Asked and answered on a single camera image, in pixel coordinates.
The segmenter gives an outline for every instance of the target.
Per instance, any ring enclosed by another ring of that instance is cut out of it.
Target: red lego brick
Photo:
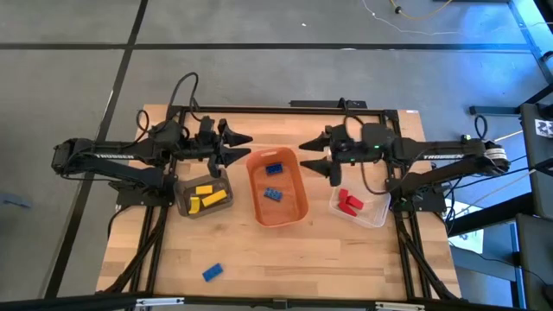
[[[338,207],[340,210],[348,215],[352,215],[353,217],[357,217],[357,213],[346,203],[340,202],[338,204]]]
[[[338,198],[340,199],[340,202],[345,202],[347,200],[347,190],[340,189],[338,192]]]
[[[363,209],[363,202],[361,202],[359,199],[357,199],[356,197],[350,195],[347,197],[347,200],[346,200],[346,203],[350,206],[353,206],[357,209]]]

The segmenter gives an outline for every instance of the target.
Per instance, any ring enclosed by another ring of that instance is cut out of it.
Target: wooden tabletop
[[[166,105],[145,105],[150,124],[165,117]],[[210,113],[215,120],[226,118],[231,129],[253,136],[244,145],[252,151],[285,146],[298,161],[320,159],[322,153],[299,150],[300,143],[317,137],[325,125],[339,124],[341,116]],[[399,111],[402,135],[424,140],[418,111]],[[376,117],[362,117],[374,122]],[[187,117],[192,133],[199,123]],[[348,124],[350,135],[359,140],[359,125]],[[332,188],[328,180],[301,168],[309,202],[306,218],[293,225],[264,228],[254,218],[245,158],[233,163],[227,173],[234,204],[225,210],[197,219],[182,217],[176,206],[169,209],[156,278],[159,295],[203,295],[231,297],[287,297],[333,299],[405,300],[405,288],[397,233],[391,213],[381,228],[366,229],[328,211]],[[130,165],[143,167],[140,162]],[[343,176],[361,182],[359,165],[342,165]],[[368,182],[384,188],[385,164],[366,165]],[[412,171],[429,169],[418,162]],[[177,164],[179,178],[207,175],[205,162]],[[111,285],[135,255],[144,216],[143,206],[134,206],[114,221],[97,289]],[[418,213],[424,254],[449,290],[460,295],[453,259],[443,223],[432,213]],[[202,272],[221,263],[224,272],[205,282]],[[140,289],[145,287],[148,264],[143,266]],[[415,292],[421,296],[416,263],[411,259]]]

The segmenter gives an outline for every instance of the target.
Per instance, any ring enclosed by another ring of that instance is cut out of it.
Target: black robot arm
[[[182,161],[197,159],[207,161],[213,177],[219,177],[219,166],[227,167],[250,149],[230,149],[251,141],[250,136],[234,133],[225,119],[221,119],[217,134],[214,121],[203,117],[200,129],[194,137],[182,134],[183,128],[174,120],[166,120],[152,126],[148,137],[135,142],[95,143],[85,138],[73,138],[54,149],[52,169],[62,177],[92,172],[113,178],[110,186],[119,191],[119,205],[172,205],[175,201],[175,178],[164,174],[171,157]],[[133,168],[113,160],[137,160],[151,168]]]
[[[440,212],[444,205],[442,183],[473,174],[501,175],[509,169],[505,151],[493,142],[480,139],[461,139],[451,142],[416,142],[410,138],[396,137],[382,124],[363,124],[361,141],[355,142],[346,131],[346,125],[327,126],[316,139],[303,143],[300,149],[324,151],[328,154],[320,160],[300,162],[330,179],[330,185],[341,183],[342,163],[378,162],[384,160],[408,171],[419,160],[457,160],[447,166],[418,174],[408,173],[401,179],[386,180],[385,193],[391,193],[393,201],[414,203],[398,205],[399,211],[413,210]]]

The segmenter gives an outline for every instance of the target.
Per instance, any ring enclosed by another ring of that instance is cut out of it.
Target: lego brick
[[[338,198],[340,199],[340,202],[344,202],[347,200],[347,190],[346,189],[340,189],[338,192]]]
[[[283,172],[283,165],[281,163],[275,163],[271,165],[267,165],[265,167],[265,171],[267,172],[267,175],[273,175]]]
[[[280,200],[283,198],[283,193],[275,189],[267,188],[265,189],[264,196],[280,202]]]
[[[212,194],[212,193],[213,193],[212,185],[196,187],[196,194]]]
[[[223,267],[221,267],[220,263],[217,263],[213,267],[202,273],[202,275],[204,276],[204,280],[206,280],[206,282],[209,282],[221,273],[223,273]]]
[[[190,212],[191,214],[197,213],[200,211],[200,198],[190,197]]]
[[[363,202],[361,202],[359,199],[357,199],[356,197],[350,195],[347,197],[346,199],[346,203],[350,206],[353,206],[357,209],[363,209]]]
[[[218,192],[206,197],[206,198],[203,198],[201,200],[201,202],[204,204],[205,207],[208,207],[210,205],[212,205],[213,203],[217,203],[219,202],[220,200],[223,200],[224,198],[226,198],[226,192],[225,190],[219,190]]]
[[[338,204],[338,207],[340,210],[348,215],[352,215],[353,217],[357,217],[357,213],[345,202],[340,202]]]

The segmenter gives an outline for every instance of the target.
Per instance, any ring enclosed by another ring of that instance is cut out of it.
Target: yellow lego brick
[[[212,194],[213,193],[213,186],[199,186],[196,187],[196,194]]]
[[[219,190],[218,192],[206,197],[206,198],[203,198],[201,199],[201,202],[204,204],[205,207],[208,207],[210,205],[212,205],[213,203],[217,203],[219,202],[220,200],[223,200],[224,198],[226,198],[226,192],[225,190]]]
[[[190,197],[190,212],[188,213],[197,213],[200,211],[200,198]]]

